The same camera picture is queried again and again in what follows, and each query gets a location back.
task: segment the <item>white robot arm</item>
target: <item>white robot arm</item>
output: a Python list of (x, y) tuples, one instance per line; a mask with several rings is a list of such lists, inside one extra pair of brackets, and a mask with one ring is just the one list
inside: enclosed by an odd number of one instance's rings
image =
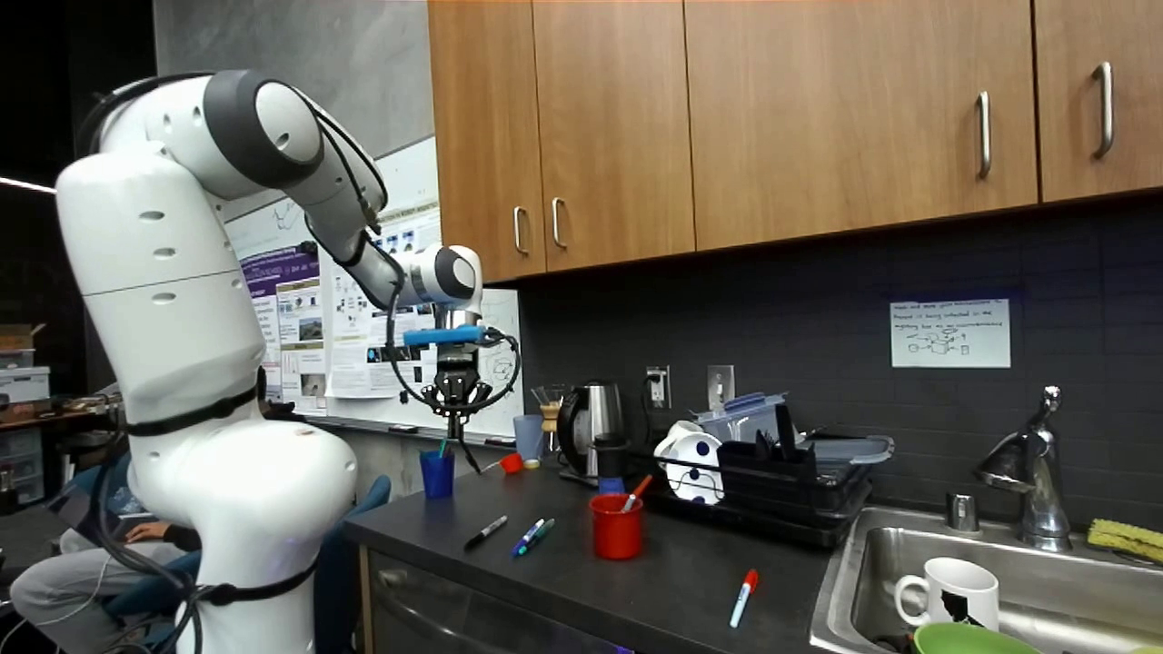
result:
[[(132, 487), (156, 516), (198, 532), (198, 585), (303, 579), (351, 499), (357, 457), (324, 427), (256, 414), (263, 334), (220, 203), (282, 190), (376, 310), (432, 304), (455, 339), (413, 344), (438, 352), (442, 379), (424, 398), (450, 427), (487, 403), (481, 263), (465, 247), (387, 259), (375, 241), (387, 194), (369, 156), (315, 102), (263, 71), (132, 84), (92, 126), (95, 153), (58, 179), (58, 222), (121, 380)], [(303, 582), (207, 608), (202, 650), (307, 650), (307, 592)]]

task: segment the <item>dish rack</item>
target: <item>dish rack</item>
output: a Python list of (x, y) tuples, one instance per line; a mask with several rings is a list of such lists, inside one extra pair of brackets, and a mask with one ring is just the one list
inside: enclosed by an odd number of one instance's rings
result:
[(667, 480), (676, 471), (672, 465), (678, 465), (691, 480), (719, 480), (723, 487), (719, 501), (708, 505), (678, 499), (672, 482), (651, 482), (645, 505), (664, 516), (831, 552), (842, 544), (851, 521), (863, 509), (874, 465), (891, 454), (891, 441), (879, 436), (872, 443), (886, 447), (883, 457), (836, 461), (836, 441), (845, 436), (813, 431), (804, 441), (804, 452), (768, 447), (764, 441), (719, 443), (714, 465), (655, 457), (657, 480)]

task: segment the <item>upper cabinet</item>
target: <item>upper cabinet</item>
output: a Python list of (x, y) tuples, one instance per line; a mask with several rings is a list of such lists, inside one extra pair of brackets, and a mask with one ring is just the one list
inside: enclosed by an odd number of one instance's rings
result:
[(438, 222), (487, 281), (693, 251), (684, 5), (430, 0)]
[(1043, 199), (1163, 184), (1159, 33), (1159, 0), (1035, 0)]
[(697, 251), (1035, 203), (1028, 0), (688, 0)]

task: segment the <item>cabinet handle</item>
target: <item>cabinet handle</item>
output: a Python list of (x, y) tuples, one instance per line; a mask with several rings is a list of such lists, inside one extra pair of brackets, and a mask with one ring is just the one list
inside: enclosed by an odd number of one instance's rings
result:
[(515, 203), (507, 218), (511, 218), (511, 247), (525, 259), (529, 251), (522, 247), (522, 222), (529, 218), (529, 212)]
[(1094, 149), (1094, 160), (1101, 160), (1117, 145), (1117, 67), (1101, 60), (1094, 68), (1094, 80), (1098, 80), (1098, 96), (1101, 96), (1101, 145)]
[(553, 199), (548, 199), (548, 235), (553, 235), (553, 243), (554, 243), (559, 251), (571, 251), (571, 243), (559, 235), (559, 218), (563, 218), (563, 212), (565, 212), (565, 199), (563, 199), (563, 195), (553, 195)]
[(982, 167), (979, 167), (979, 179), (989, 179), (989, 169), (993, 169), (989, 92), (979, 96), (979, 126), (982, 126)]

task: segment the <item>faucet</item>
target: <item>faucet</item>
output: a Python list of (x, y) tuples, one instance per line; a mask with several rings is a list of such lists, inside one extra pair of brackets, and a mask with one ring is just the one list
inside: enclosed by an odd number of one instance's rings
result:
[(1018, 539), (1031, 549), (1065, 552), (1068, 516), (1057, 494), (1057, 447), (1051, 414), (1057, 412), (1057, 386), (1043, 386), (1039, 412), (972, 470), (989, 487), (1020, 494)]

